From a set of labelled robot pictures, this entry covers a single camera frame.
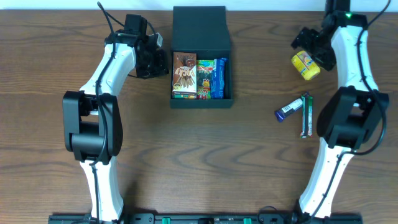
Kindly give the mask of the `green black candy bar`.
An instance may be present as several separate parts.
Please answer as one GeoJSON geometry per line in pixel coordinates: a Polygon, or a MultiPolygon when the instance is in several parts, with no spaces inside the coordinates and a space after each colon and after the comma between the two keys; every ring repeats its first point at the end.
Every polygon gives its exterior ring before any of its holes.
{"type": "Polygon", "coordinates": [[[313,114],[313,96],[308,92],[301,96],[302,104],[302,132],[301,138],[312,137],[312,114],[313,114]]]}

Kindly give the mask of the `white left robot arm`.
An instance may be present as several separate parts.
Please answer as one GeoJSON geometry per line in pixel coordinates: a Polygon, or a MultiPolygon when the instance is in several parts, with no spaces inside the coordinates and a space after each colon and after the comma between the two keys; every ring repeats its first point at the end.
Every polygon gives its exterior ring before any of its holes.
{"type": "Polygon", "coordinates": [[[168,61],[158,32],[146,18],[127,14],[119,30],[104,40],[104,55],[92,77],[62,99],[64,139],[84,170],[92,201],[88,223],[122,223],[124,201],[119,191],[116,157],[123,144],[118,96],[132,71],[136,78],[168,74],[168,61]]]}

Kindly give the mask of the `green gummy worms bag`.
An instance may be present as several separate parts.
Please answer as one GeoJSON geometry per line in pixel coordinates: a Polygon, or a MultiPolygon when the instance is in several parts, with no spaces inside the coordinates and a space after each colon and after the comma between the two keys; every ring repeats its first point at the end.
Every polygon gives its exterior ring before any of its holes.
{"type": "Polygon", "coordinates": [[[197,60],[197,99],[211,99],[213,60],[197,60]]]}

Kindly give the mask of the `brown chocolate sticks box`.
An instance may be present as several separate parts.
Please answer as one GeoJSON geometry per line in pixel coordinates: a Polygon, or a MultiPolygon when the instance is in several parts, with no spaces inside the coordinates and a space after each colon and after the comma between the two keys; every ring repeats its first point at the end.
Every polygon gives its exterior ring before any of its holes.
{"type": "Polygon", "coordinates": [[[197,55],[174,52],[172,74],[172,95],[197,93],[197,55]]]}

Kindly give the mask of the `black box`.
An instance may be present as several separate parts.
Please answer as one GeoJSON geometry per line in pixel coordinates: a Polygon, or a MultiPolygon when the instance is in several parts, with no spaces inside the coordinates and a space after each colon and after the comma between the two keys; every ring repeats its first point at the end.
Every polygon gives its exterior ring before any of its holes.
{"type": "Polygon", "coordinates": [[[172,109],[226,109],[232,107],[232,43],[224,6],[175,6],[171,52],[194,53],[199,60],[226,58],[224,97],[189,100],[170,97],[172,109]]]}

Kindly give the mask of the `green pretzel snack box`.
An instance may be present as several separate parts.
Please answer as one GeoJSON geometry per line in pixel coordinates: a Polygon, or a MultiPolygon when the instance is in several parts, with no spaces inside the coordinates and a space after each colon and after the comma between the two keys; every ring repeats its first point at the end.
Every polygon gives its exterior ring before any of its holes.
{"type": "Polygon", "coordinates": [[[196,95],[191,94],[175,94],[172,95],[173,99],[187,99],[187,100],[195,100],[197,98],[196,95]]]}

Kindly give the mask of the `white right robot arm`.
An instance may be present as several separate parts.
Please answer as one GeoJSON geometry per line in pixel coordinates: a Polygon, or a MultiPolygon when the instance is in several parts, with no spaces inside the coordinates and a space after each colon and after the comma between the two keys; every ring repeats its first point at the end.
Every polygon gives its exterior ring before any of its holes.
{"type": "Polygon", "coordinates": [[[291,223],[359,223],[360,215],[334,215],[333,197],[354,156],[375,151],[387,128],[389,96],[371,73],[367,40],[372,24],[350,11],[350,2],[327,0],[321,31],[303,28],[291,43],[325,70],[337,68],[338,90],[317,120],[320,147],[309,183],[297,200],[291,223]]]}

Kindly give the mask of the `blue cookie roll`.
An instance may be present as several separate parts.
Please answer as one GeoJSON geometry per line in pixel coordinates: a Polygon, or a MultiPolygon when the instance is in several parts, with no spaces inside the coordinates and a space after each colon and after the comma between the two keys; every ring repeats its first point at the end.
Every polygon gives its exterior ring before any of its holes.
{"type": "Polygon", "coordinates": [[[213,73],[211,76],[211,98],[223,99],[224,97],[224,69],[227,58],[216,58],[213,61],[213,73]]]}

